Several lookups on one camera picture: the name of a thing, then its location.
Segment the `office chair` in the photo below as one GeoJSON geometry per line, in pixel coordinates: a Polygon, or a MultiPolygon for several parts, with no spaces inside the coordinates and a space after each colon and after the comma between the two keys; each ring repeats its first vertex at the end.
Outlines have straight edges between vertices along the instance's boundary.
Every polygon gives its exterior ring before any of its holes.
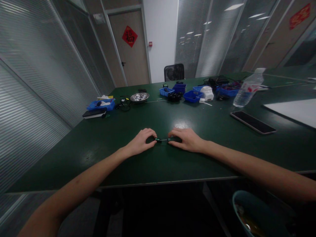
{"type": "Polygon", "coordinates": [[[166,66],[164,69],[165,81],[176,81],[184,79],[183,64],[175,64],[166,66]]]}

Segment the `metal bowl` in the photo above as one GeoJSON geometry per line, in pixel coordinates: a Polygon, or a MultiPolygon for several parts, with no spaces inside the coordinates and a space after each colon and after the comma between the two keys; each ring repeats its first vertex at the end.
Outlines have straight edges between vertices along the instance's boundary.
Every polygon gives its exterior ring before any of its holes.
{"type": "Polygon", "coordinates": [[[145,92],[137,93],[131,96],[131,101],[139,104],[145,102],[149,98],[149,94],[145,92]]]}

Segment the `left hand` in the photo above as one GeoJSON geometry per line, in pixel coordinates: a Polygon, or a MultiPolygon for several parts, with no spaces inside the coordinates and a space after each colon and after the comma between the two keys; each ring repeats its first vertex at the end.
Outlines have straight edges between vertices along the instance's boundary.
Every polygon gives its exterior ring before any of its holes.
{"type": "Polygon", "coordinates": [[[151,143],[146,144],[147,138],[150,136],[154,136],[157,138],[157,134],[154,130],[150,128],[145,128],[143,130],[140,130],[140,132],[136,135],[136,137],[129,142],[126,146],[124,146],[122,149],[124,152],[126,152],[126,155],[128,157],[131,157],[133,155],[138,155],[142,153],[143,151],[148,150],[149,148],[152,148],[157,141],[152,141],[151,143]]]}

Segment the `water bottle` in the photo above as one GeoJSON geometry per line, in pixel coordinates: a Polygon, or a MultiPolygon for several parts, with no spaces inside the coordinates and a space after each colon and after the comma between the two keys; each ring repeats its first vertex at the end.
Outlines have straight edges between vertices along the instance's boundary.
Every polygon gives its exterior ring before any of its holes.
{"type": "Polygon", "coordinates": [[[259,86],[263,83],[263,72],[265,68],[257,68],[250,77],[242,84],[238,94],[236,95],[233,105],[239,108],[244,107],[249,103],[254,96],[259,86]]]}

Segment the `hand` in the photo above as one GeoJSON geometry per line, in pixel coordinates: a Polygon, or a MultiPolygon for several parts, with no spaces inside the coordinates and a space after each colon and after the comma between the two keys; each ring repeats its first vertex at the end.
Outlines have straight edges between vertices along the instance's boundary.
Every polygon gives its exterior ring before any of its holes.
{"type": "Polygon", "coordinates": [[[202,153],[206,146],[206,141],[200,138],[191,128],[173,128],[173,130],[168,133],[168,137],[171,136],[181,138],[182,143],[174,141],[168,143],[183,150],[202,153]]]}
{"type": "Polygon", "coordinates": [[[138,155],[143,151],[148,150],[149,148],[152,148],[157,143],[157,141],[152,141],[151,143],[146,144],[146,139],[150,136],[154,136],[155,138],[157,138],[157,134],[155,133],[155,131],[150,128],[140,130],[136,137],[131,140],[129,144],[123,147],[126,155],[128,157],[131,157],[133,155],[138,155]]]}

